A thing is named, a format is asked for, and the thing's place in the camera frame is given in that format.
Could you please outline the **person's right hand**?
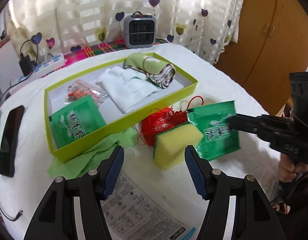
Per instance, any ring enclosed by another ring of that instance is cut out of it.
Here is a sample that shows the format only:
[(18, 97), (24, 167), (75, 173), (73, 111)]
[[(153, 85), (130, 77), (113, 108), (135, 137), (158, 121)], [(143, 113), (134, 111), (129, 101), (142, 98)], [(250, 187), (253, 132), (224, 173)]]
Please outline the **person's right hand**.
[(279, 181), (290, 183), (295, 180), (300, 173), (308, 174), (308, 165), (304, 163), (294, 164), (289, 156), (281, 153), (278, 169)]

